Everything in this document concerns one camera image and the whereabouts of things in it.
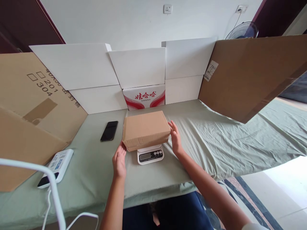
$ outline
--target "kitchen scale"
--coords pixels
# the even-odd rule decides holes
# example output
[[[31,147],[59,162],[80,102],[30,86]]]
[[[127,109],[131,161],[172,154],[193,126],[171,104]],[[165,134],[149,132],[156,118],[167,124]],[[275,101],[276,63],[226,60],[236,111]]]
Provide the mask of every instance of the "kitchen scale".
[[[154,145],[148,148],[138,149],[138,163],[146,165],[156,161],[161,161],[164,158],[162,144]]]

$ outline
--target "green bed sheet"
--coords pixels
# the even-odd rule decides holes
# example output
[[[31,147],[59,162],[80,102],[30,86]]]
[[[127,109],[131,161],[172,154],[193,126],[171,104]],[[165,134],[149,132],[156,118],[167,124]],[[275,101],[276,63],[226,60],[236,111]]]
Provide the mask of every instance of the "green bed sheet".
[[[122,138],[124,118],[159,110],[177,124],[186,152],[215,180],[255,173],[307,155],[307,112],[277,100],[245,125],[210,110],[199,100],[92,114],[68,146],[74,155],[58,184],[65,217],[104,211],[113,176],[111,159]],[[114,140],[100,142],[107,122],[115,120],[119,124]],[[136,151],[127,153],[125,208],[196,190],[172,152],[171,138],[163,150],[164,159],[148,165],[138,164]],[[47,189],[36,187],[41,177],[42,173],[36,172],[15,191],[0,193],[0,229],[42,225]],[[55,221],[52,205],[47,223]]]

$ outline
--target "white pole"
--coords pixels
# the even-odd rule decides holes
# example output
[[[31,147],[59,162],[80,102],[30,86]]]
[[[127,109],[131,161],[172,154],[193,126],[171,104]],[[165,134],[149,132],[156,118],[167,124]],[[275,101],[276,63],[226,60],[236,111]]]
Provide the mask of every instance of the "white pole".
[[[56,211],[58,222],[59,222],[59,229],[60,230],[66,229],[66,222],[65,222],[62,206],[61,206],[60,199],[59,199],[58,188],[55,182],[55,176],[49,168],[45,166],[37,165],[37,164],[27,163],[23,161],[16,161],[16,160],[8,160],[8,159],[3,159],[3,158],[0,158],[0,165],[33,169],[33,170],[41,171],[45,173],[50,182],[55,211]]]

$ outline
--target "black smartphone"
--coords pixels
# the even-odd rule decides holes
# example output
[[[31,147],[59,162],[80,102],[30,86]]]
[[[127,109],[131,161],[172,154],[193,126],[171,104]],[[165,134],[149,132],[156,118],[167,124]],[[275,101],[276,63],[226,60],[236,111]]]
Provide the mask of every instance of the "black smartphone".
[[[110,121],[103,131],[100,141],[111,141],[114,139],[118,121]]]

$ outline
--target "red and white box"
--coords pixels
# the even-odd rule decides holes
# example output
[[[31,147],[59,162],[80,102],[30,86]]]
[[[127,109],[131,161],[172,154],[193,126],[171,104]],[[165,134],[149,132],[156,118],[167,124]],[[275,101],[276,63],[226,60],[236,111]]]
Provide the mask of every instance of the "red and white box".
[[[165,84],[122,90],[129,110],[165,105]]]

